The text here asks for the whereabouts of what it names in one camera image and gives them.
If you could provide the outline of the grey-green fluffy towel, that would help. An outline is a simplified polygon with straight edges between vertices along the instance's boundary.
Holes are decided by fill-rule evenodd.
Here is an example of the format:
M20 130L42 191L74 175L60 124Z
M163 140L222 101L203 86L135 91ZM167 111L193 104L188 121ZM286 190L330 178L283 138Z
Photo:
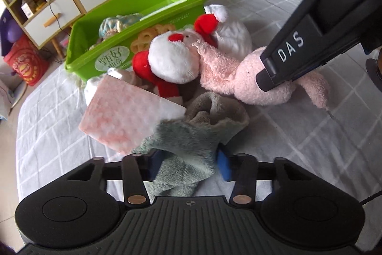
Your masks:
M163 150L154 181L145 182L151 201L158 196L191 197L200 182L216 172L216 150L249 125L244 106L214 92L198 96L181 119L165 120L134 153Z

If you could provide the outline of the pink plush pig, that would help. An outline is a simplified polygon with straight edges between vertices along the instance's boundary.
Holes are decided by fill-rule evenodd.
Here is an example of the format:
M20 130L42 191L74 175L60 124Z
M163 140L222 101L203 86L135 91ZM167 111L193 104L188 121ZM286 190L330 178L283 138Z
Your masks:
M324 76L311 71L295 81L263 91L256 82L256 76L264 70L260 54L264 47L254 50L242 61L219 51L192 31L184 38L184 44L197 55L201 87L218 94L234 96L248 105L280 105L289 102L297 87L302 87L312 103L319 109L327 109L329 83Z

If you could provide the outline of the Santa Claus plush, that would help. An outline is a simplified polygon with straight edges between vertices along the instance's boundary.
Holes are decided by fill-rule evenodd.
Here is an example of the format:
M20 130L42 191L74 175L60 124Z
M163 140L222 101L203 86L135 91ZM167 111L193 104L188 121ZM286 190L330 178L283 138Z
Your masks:
M199 16L192 28L170 30L156 36L148 50L134 55L133 71L154 86L156 95L182 105L179 86L199 76L200 56L193 44L201 41L217 47L212 34L219 23L227 19L228 12L223 8Z

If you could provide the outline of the mouse doll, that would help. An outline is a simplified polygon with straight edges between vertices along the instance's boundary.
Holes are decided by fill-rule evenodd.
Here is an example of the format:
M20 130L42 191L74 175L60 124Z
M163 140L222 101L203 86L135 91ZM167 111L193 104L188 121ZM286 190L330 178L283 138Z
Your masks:
M128 14L125 16L117 15L114 17L105 18L98 29L98 39L94 45L89 47L89 50L94 49L96 45L99 45L100 43L102 43L102 41L105 41L107 38L119 34L124 29L139 22L139 19L142 17L142 14L135 13Z

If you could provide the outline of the white foam block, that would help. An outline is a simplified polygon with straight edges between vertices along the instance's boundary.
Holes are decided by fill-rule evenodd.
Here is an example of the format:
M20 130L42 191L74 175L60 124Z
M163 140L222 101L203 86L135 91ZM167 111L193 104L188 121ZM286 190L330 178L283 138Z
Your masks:
M174 3L170 3L169 5L163 6L163 7L159 8L159 9L157 9L157 10L147 14L146 16L143 16L142 18L139 19L139 21L143 21L145 19L148 19L148 18L150 18L152 16L155 16L155 15L161 13L161 12L169 10L170 8L173 8L173 7L177 6L177 5L183 4L185 2L187 2L187 0L178 0L178 1L174 2Z

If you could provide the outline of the grey checked table cloth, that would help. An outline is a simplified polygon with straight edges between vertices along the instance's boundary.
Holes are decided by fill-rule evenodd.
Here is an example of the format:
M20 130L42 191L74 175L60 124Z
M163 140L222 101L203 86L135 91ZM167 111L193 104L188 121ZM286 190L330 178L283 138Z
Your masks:
M256 46L268 43L301 0L208 0L241 19ZM298 87L277 106L248 106L249 125L228 144L260 161L286 157L363 199L381 188L381 93L366 73L361 47L320 69L330 86L329 109ZM91 92L75 74L57 68L26 99L17 125L20 199L95 156L122 155L80 131Z

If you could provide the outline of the green plastic storage bin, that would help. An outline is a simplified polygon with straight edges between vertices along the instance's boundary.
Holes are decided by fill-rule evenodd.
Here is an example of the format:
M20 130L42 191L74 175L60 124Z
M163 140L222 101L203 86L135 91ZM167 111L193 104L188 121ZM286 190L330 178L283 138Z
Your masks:
M71 31L65 69L86 81L110 68L126 69L134 54L170 30L191 28L206 0L110 0Z

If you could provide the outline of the red printed bucket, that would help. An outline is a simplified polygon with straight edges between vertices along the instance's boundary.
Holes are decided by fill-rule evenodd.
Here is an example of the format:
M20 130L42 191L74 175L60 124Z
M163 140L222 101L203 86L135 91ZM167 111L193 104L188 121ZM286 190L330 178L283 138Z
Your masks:
M46 73L49 62L27 35L22 35L4 57L4 61L29 85L36 85Z

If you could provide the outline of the purple plush toy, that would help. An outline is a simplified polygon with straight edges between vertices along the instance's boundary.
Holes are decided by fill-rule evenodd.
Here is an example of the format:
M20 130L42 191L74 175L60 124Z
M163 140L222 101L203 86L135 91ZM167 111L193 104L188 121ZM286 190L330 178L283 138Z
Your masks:
M24 34L8 9L1 14L1 56L6 56L12 45Z

